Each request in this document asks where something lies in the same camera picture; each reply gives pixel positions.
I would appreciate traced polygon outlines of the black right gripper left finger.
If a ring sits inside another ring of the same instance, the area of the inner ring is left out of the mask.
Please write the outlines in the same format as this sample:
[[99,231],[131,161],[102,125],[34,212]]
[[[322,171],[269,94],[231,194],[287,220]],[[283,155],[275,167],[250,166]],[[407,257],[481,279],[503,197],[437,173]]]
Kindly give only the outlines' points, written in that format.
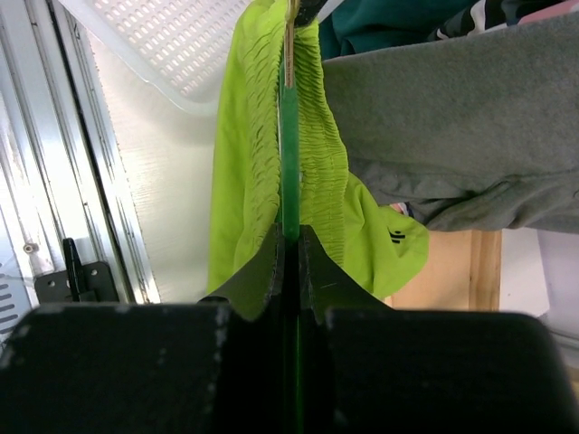
[[280,223],[269,228],[254,256],[201,303],[226,303],[246,322],[280,312],[285,268],[285,240]]

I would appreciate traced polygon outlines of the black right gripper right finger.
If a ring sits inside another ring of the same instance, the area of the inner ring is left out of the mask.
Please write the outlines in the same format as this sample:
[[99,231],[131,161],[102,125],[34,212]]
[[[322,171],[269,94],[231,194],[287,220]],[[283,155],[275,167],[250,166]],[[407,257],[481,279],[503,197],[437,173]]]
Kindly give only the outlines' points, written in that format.
[[299,312],[307,322],[325,324],[327,313],[333,310],[394,311],[359,286],[328,256],[311,226],[300,227],[298,254]]

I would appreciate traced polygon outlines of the lime green shorts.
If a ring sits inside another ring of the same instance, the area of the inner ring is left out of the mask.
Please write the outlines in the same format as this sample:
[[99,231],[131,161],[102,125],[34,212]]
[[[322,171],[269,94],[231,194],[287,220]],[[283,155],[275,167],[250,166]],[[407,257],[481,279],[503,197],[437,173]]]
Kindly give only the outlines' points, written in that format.
[[[233,32],[214,145],[212,293],[254,258],[280,207],[277,99],[286,9],[283,1],[254,1]],[[324,91],[318,26],[298,29],[294,47],[300,221],[357,284],[374,297],[388,297],[424,266],[428,232],[377,204],[350,172]]]

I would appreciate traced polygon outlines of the green hanger of lime shorts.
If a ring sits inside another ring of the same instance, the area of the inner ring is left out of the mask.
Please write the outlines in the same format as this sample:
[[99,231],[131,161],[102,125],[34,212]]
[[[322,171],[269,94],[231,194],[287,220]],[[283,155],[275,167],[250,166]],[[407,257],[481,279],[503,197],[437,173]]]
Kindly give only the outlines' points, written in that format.
[[283,423],[286,433],[303,431],[299,359],[299,105],[295,86],[294,39],[299,2],[288,1],[284,18],[278,97],[280,222],[284,238]]

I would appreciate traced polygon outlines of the grey shorts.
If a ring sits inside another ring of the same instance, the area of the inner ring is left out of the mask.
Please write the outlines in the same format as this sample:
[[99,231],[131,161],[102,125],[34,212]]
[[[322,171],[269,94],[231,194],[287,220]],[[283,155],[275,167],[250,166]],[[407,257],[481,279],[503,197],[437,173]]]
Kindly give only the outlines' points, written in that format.
[[434,231],[578,230],[578,16],[325,61],[350,170]]

